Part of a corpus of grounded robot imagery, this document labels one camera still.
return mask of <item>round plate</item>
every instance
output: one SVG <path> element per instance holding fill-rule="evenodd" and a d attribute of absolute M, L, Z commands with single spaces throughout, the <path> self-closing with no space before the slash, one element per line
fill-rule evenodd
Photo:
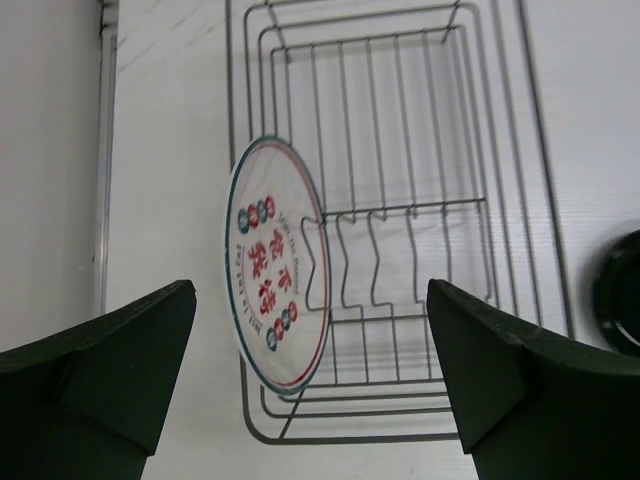
<path fill-rule="evenodd" d="M 295 150 L 277 137 L 255 140 L 231 174 L 226 283 L 240 350 L 279 395 L 305 388 L 327 339 L 331 278 L 322 220 Z"/>
<path fill-rule="evenodd" d="M 640 356 L 640 230 L 609 250 L 593 285 L 593 307 L 607 341 Z"/>

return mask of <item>gray wall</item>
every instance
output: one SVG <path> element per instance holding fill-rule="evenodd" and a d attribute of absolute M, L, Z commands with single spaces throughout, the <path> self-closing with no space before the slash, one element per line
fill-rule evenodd
<path fill-rule="evenodd" d="M 0 3 L 0 351 L 91 312 L 99 19 L 97 0 Z"/>

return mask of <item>wire rack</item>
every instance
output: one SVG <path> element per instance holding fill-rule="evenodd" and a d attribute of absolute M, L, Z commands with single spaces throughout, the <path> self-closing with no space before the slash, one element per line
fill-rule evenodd
<path fill-rule="evenodd" d="M 236 15 L 227 2 L 232 163 L 262 134 L 294 145 L 324 218 L 302 233 L 325 229 L 331 252 L 318 308 L 332 320 L 307 389 L 272 394 L 241 359 L 244 418 L 264 443 L 457 438 L 430 278 L 573 337 L 526 5 L 390 5 L 267 1 Z"/>

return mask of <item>red chinese character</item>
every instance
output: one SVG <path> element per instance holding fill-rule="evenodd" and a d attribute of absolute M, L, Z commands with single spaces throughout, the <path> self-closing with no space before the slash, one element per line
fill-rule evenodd
<path fill-rule="evenodd" d="M 253 261 L 253 278 L 259 278 L 267 268 L 267 249 L 260 241 L 249 250 L 249 258 Z"/>
<path fill-rule="evenodd" d="M 281 289 L 284 289 L 285 293 L 289 290 L 289 287 L 293 285 L 291 281 L 291 274 L 289 273 L 289 268 L 284 267 L 280 269 L 280 280 L 278 280 L 278 286 Z"/>
<path fill-rule="evenodd" d="M 260 306 L 260 313 L 262 315 L 266 315 L 273 310 L 273 307 L 276 306 L 276 293 L 271 290 L 271 280 L 265 280 L 262 285 L 260 285 L 260 290 L 258 290 L 258 295 L 262 299 L 262 305 Z"/>
<path fill-rule="evenodd" d="M 264 204 L 267 207 L 267 215 L 269 218 L 273 218 L 276 216 L 276 202 L 273 201 L 273 198 L 267 197 L 264 200 Z"/>
<path fill-rule="evenodd" d="M 258 209 L 253 203 L 249 205 L 247 213 L 249 214 L 249 225 L 251 225 L 251 228 L 258 228 L 260 217 L 258 216 Z"/>
<path fill-rule="evenodd" d="M 278 318 L 276 323 L 273 324 L 273 330 L 276 333 L 276 338 L 280 342 L 284 337 L 284 325 L 281 318 Z"/>
<path fill-rule="evenodd" d="M 273 240 L 269 243 L 269 250 L 271 250 L 271 260 L 282 258 L 284 242 L 282 234 L 277 228 L 273 231 Z"/>
<path fill-rule="evenodd" d="M 289 316 L 291 321 L 295 322 L 298 319 L 298 307 L 296 302 L 289 302 Z"/>

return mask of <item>marble surface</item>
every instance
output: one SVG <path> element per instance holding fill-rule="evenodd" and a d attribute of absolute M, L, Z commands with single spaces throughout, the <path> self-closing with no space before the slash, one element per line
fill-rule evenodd
<path fill-rule="evenodd" d="M 578 335 L 597 343 L 582 315 L 580 279 L 595 249 L 640 223 L 640 5 L 531 3 Z M 247 4 L 234 2 L 234 14 Z M 634 14 L 620 15 L 620 7 Z M 120 3 L 108 309 L 179 277 L 198 290 L 191 340 L 144 478 L 475 478 L 456 442 L 276 448 L 247 432 L 221 262 L 224 15 L 221 0 Z"/>

